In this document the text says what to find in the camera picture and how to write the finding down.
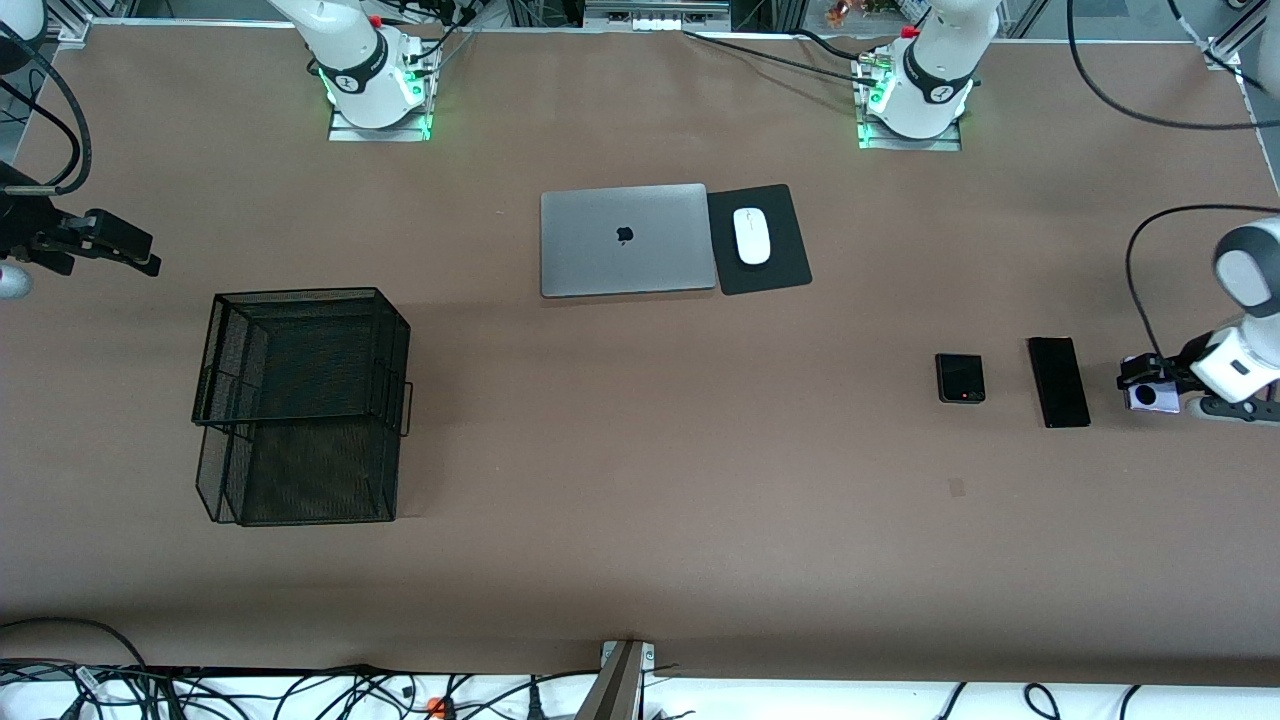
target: wire mesh basket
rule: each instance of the wire mesh basket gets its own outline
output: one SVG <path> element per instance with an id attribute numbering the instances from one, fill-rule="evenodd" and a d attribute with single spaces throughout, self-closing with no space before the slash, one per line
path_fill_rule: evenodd
<path id="1" fill-rule="evenodd" d="M 375 288 L 215 296 L 192 410 L 210 519 L 394 520 L 408 336 Z"/>

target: computer mouse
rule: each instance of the computer mouse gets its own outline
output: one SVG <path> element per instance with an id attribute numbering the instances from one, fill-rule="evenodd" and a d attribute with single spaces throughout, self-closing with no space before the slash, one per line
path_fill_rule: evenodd
<path id="1" fill-rule="evenodd" d="M 769 225 L 759 208 L 733 210 L 733 237 L 737 256 L 748 265 L 759 265 L 769 259 Z"/>

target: metal frame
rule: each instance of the metal frame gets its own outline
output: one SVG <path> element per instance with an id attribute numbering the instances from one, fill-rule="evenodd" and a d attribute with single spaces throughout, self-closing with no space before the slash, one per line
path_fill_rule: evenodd
<path id="1" fill-rule="evenodd" d="M 1005 0 L 1005 3 L 1001 3 L 1001 5 L 1006 10 L 1005 14 L 1006 20 L 1009 17 L 1009 9 L 1007 9 L 1009 1 L 1010 0 Z M 1032 26 L 1036 24 L 1036 20 L 1038 20 L 1039 17 L 1044 13 L 1044 8 L 1047 8 L 1048 4 L 1050 0 L 1030 0 L 1030 3 L 1027 5 L 1027 9 L 1023 10 L 1023 14 L 1018 18 L 1018 20 L 1012 23 L 1012 27 L 1007 28 L 1007 31 L 1005 32 L 1005 37 L 1010 38 L 1027 37 L 1027 33 L 1032 31 Z"/>
<path id="2" fill-rule="evenodd" d="M 46 0 L 45 13 L 50 31 L 58 29 L 58 41 L 83 45 L 84 36 L 97 18 L 118 18 L 133 10 L 136 0 Z"/>
<path id="3" fill-rule="evenodd" d="M 1231 27 L 1210 42 L 1208 49 L 1219 58 L 1230 58 L 1239 53 L 1240 47 L 1244 47 L 1266 24 L 1266 6 L 1267 0 L 1251 0 Z"/>
<path id="4" fill-rule="evenodd" d="M 641 641 L 604 643 L 604 669 L 591 683 L 573 720 L 636 720 L 640 687 L 654 667 L 653 646 Z"/>

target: mouse pad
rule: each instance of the mouse pad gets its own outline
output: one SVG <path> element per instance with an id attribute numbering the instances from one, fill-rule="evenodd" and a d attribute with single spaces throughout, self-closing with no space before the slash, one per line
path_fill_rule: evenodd
<path id="1" fill-rule="evenodd" d="M 791 205 L 791 190 L 785 184 L 749 187 L 728 192 L 710 192 L 707 206 L 712 222 L 712 250 L 721 292 L 741 295 L 777 290 L 813 282 L 809 258 L 804 254 L 800 223 Z M 758 208 L 769 225 L 769 259 L 760 265 L 748 265 L 737 256 L 733 236 L 733 210 Z"/>

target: silver laptop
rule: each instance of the silver laptop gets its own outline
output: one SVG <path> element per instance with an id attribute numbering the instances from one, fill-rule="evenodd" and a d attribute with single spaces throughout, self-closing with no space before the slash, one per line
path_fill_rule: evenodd
<path id="1" fill-rule="evenodd" d="M 543 297 L 713 287 L 705 186 L 543 193 Z"/>

